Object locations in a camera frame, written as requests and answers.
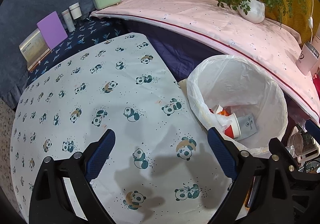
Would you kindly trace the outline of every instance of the white plastic bag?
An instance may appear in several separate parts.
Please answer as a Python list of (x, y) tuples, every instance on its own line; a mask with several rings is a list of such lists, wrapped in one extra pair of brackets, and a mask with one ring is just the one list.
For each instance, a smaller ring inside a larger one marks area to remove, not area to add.
[[(265, 70), (244, 58), (207, 58), (189, 75), (187, 94), (191, 109), (207, 130), (216, 127), (224, 139), (253, 156), (268, 153), (270, 139), (281, 140), (285, 133), (288, 112), (282, 90)], [(209, 111), (216, 105), (231, 106), (237, 117), (252, 113), (258, 132), (240, 142), (224, 135), (231, 120)]]

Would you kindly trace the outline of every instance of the white jar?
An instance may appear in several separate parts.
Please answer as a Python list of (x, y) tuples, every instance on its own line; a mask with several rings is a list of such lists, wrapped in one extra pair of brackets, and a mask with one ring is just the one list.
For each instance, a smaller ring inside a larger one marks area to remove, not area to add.
[(79, 2), (69, 6), (69, 9), (71, 11), (71, 15), (72, 15), (73, 19), (77, 19), (82, 16)]
[(249, 5), (250, 7), (250, 11), (248, 11), (247, 15), (240, 8), (240, 6), (238, 7), (238, 11), (243, 18), (255, 24), (264, 20), (264, 12), (266, 9), (266, 5), (264, 3), (257, 0), (250, 0), (250, 2), (245, 2), (245, 4)]

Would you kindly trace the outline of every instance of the panda print tablecloth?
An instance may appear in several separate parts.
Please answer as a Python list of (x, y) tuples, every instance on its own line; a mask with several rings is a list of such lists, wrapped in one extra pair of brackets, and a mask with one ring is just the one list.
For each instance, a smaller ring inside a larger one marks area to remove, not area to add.
[(116, 144), (91, 185), (117, 224), (207, 223), (231, 180), (179, 85), (147, 38), (136, 33), (79, 52), (22, 94), (10, 161), (27, 221), (44, 157), (69, 158), (108, 128)]

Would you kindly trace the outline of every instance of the white bottle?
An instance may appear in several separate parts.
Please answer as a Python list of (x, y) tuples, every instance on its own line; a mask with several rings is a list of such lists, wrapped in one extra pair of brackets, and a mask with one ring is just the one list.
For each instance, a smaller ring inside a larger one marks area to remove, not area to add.
[(302, 47), (302, 51), (296, 61), (296, 65), (304, 75), (308, 75), (310, 69), (316, 64), (318, 58), (318, 51), (310, 44), (310, 42), (306, 42)]
[(73, 24), (73, 20), (71, 18), (69, 10), (65, 10), (61, 14), (63, 16), (64, 22), (67, 25), (67, 28), (68, 28), (69, 32), (74, 31), (76, 28), (75, 28), (75, 25)]
[(69, 6), (73, 19), (77, 19), (82, 16), (79, 2)]

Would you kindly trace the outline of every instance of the paper cup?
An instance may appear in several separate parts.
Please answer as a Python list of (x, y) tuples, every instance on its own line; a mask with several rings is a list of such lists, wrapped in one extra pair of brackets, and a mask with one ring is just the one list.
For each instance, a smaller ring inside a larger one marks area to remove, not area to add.
[(234, 113), (228, 116), (229, 119), (232, 120), (231, 125), (225, 130), (224, 134), (231, 138), (240, 137), (240, 126), (237, 120), (237, 117)]
[(216, 108), (214, 108), (213, 113), (217, 114), (221, 111), (223, 111), (223, 108), (220, 105), (218, 105)]

